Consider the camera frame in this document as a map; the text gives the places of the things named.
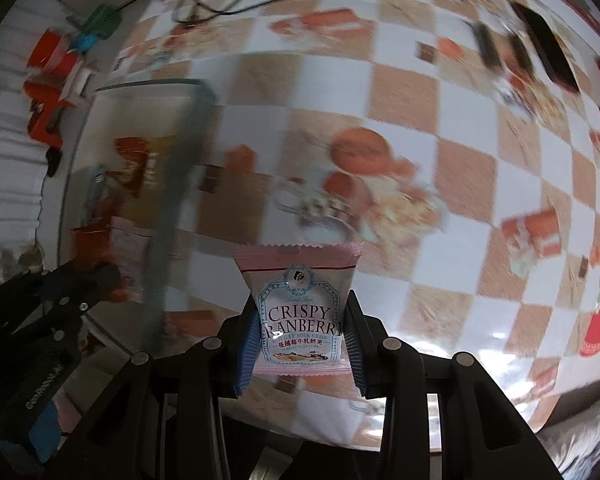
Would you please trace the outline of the light blue snack bar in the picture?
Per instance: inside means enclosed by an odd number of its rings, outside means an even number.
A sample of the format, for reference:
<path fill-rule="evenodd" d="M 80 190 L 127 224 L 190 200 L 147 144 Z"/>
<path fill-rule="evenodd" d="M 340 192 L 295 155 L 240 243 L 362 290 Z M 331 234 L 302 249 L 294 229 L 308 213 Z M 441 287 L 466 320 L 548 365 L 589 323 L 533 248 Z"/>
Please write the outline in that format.
<path fill-rule="evenodd" d="M 87 181 L 87 189 L 84 200 L 84 214 L 87 219 L 91 219 L 96 210 L 97 205 L 102 200 L 102 196 L 107 191 L 107 176 L 106 168 L 96 166 L 92 169 L 91 175 Z"/>

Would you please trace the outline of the white cardboard box tray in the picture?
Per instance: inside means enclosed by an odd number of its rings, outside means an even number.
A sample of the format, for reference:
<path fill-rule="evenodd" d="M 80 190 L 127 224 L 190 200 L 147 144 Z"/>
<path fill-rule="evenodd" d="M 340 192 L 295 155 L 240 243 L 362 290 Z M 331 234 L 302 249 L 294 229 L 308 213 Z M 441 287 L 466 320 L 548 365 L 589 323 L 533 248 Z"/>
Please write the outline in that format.
<path fill-rule="evenodd" d="M 210 138 L 218 98 L 200 79 L 168 78 L 106 84 L 93 96 L 70 166 L 62 198 L 58 256 L 91 266 L 114 262 L 111 221 L 120 217 L 151 229 L 140 296 L 130 296 L 122 278 L 123 299 L 100 304 L 94 315 L 97 329 L 113 344 L 135 353 L 170 356 L 189 345 L 166 322 L 170 272 L 188 255 L 191 236 L 178 225 L 192 177 Z M 166 171 L 156 180 L 146 177 L 140 196 L 108 176 L 122 168 L 114 140 L 139 136 L 147 140 L 177 136 Z M 107 191 L 91 219 L 84 214 L 87 181 L 96 166 L 106 168 Z"/>

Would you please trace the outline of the gold snack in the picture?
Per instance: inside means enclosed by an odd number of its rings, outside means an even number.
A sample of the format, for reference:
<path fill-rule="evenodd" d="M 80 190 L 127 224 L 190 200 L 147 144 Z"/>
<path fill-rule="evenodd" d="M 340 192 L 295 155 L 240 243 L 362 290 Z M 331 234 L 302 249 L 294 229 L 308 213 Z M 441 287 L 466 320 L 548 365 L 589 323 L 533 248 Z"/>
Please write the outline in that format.
<path fill-rule="evenodd" d="M 147 147 L 148 159 L 145 170 L 146 177 L 151 174 L 156 180 L 160 178 L 169 165 L 169 159 L 176 142 L 178 142 L 177 136 L 160 136 L 160 138 L 149 141 Z"/>

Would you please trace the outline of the dark brown snack bar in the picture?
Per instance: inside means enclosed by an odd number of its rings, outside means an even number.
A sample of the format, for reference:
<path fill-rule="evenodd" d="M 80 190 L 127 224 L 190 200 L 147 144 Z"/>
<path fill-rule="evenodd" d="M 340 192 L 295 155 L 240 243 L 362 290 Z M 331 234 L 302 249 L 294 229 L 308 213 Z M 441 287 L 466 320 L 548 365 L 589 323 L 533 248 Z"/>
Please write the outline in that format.
<path fill-rule="evenodd" d="M 564 90 L 578 94 L 580 88 L 577 79 L 557 37 L 545 18 L 519 2 L 512 2 L 510 6 L 517 18 L 524 23 L 548 78 Z"/>

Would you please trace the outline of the blue plastic bowl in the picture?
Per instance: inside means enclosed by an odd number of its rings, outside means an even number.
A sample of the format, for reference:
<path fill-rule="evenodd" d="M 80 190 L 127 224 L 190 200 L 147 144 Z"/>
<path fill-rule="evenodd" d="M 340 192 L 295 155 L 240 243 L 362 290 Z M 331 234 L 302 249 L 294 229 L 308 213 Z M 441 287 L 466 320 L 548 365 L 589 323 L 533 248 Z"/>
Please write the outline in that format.
<path fill-rule="evenodd" d="M 72 40 L 71 49 L 79 54 L 87 54 L 98 43 L 98 40 L 99 38 L 93 34 L 84 34 L 84 32 L 81 32 Z"/>

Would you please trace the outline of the patterned checkered tablecloth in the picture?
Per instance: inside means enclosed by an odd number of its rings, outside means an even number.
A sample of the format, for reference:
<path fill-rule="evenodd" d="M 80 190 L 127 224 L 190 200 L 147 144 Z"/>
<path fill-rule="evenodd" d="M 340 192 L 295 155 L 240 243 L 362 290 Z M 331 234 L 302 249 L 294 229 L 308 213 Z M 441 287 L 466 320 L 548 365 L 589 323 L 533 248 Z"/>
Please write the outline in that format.
<path fill-rule="evenodd" d="M 181 220 L 166 322 L 214 334 L 248 295 L 236 244 L 364 240 L 363 308 L 422 352 L 466 350 L 544 427 L 600 376 L 600 107 L 537 55 L 523 74 L 512 2 L 154 0 L 117 82 L 192 77 L 219 99 Z"/>

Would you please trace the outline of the red plastic bucket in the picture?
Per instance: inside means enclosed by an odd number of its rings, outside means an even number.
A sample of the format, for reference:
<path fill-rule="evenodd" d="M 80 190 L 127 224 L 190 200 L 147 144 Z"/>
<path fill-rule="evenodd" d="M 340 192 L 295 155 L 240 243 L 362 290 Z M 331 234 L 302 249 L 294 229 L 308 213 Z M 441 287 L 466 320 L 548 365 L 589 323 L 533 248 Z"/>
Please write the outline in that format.
<path fill-rule="evenodd" d="M 50 78 L 65 80 L 82 56 L 71 47 L 71 38 L 48 28 L 42 33 L 27 60 L 27 68 Z"/>

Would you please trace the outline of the pink crispy cranberry packet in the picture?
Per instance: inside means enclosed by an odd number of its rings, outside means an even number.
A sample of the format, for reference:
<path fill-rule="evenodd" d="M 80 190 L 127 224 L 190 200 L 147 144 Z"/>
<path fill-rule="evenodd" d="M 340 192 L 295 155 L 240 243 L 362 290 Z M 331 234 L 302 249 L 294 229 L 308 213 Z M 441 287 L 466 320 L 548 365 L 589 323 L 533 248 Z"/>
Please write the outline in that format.
<path fill-rule="evenodd" d="M 328 376 L 350 370 L 343 315 L 361 243 L 247 245 L 234 261 L 260 318 L 257 375 Z"/>

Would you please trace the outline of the green plastic basket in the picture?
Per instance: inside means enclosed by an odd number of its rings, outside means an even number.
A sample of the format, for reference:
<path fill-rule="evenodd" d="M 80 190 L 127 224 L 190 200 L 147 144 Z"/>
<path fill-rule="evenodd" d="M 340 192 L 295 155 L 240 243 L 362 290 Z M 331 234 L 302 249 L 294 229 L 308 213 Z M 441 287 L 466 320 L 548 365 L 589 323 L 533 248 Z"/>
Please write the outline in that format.
<path fill-rule="evenodd" d="M 98 39 L 110 38 L 122 22 L 122 14 L 110 4 L 100 4 L 83 24 L 83 31 Z"/>

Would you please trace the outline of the black slipper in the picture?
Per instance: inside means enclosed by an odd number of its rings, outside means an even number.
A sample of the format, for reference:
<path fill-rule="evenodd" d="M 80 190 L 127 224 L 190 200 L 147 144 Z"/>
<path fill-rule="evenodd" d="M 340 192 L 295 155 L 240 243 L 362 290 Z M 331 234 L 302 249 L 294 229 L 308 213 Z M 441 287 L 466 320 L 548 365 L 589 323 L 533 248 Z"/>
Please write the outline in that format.
<path fill-rule="evenodd" d="M 46 176 L 52 178 L 60 165 L 62 159 L 62 151 L 60 148 L 49 148 L 45 153 L 47 162 Z"/>

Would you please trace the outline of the red foil snack packet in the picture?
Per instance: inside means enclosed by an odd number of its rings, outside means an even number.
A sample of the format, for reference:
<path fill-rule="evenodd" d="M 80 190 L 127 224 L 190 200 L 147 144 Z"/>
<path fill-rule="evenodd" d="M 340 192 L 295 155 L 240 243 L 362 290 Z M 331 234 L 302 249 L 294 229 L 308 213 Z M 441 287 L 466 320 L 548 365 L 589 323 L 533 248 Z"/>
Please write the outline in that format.
<path fill-rule="evenodd" d="M 114 178 L 134 198 L 140 196 L 149 159 L 149 142 L 139 136 L 125 136 L 114 140 L 114 149 L 122 159 L 122 168 L 109 170 Z"/>

